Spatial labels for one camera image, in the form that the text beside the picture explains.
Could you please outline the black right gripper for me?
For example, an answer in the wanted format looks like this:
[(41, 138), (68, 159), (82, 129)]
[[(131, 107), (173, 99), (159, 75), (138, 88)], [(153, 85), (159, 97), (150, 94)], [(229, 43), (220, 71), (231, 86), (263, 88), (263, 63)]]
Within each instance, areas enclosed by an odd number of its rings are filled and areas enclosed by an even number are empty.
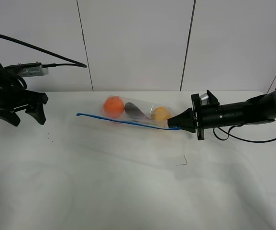
[(178, 127), (190, 133), (197, 132), (198, 140), (204, 140), (204, 130), (217, 125), (221, 115), (220, 105), (201, 105), (200, 95), (191, 95), (192, 108), (167, 120), (169, 128)]

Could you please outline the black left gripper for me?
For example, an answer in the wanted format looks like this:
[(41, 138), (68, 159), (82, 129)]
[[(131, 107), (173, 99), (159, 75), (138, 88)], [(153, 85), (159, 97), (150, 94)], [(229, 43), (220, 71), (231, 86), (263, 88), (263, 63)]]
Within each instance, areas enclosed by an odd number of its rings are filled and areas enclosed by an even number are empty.
[(27, 107), (25, 112), (39, 124), (44, 125), (46, 117), (43, 104), (48, 97), (45, 93), (27, 90), (24, 79), (7, 71), (0, 63), (0, 119), (17, 127), (20, 118), (13, 112), (19, 107)]

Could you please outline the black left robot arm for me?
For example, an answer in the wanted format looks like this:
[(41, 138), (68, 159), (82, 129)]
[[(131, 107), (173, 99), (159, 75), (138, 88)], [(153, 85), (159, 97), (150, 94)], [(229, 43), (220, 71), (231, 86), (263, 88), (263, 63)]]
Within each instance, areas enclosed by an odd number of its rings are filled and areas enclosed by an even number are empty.
[(5, 69), (0, 63), (0, 119), (17, 127), (20, 118), (16, 114), (24, 110), (39, 124), (44, 125), (46, 117), (43, 105), (48, 97), (43, 92), (27, 90), (25, 80), (14, 71)]

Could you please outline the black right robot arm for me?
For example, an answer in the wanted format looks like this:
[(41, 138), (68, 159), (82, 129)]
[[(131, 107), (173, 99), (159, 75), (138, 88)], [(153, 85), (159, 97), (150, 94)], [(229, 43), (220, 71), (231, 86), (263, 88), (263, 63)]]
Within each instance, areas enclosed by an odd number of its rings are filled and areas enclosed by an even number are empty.
[(169, 118), (169, 128), (196, 133), (198, 140), (204, 139), (206, 129), (230, 130), (244, 125), (267, 124), (276, 120), (276, 88), (244, 102), (221, 105), (218, 99), (207, 91), (203, 95), (191, 95), (192, 107), (177, 116)]

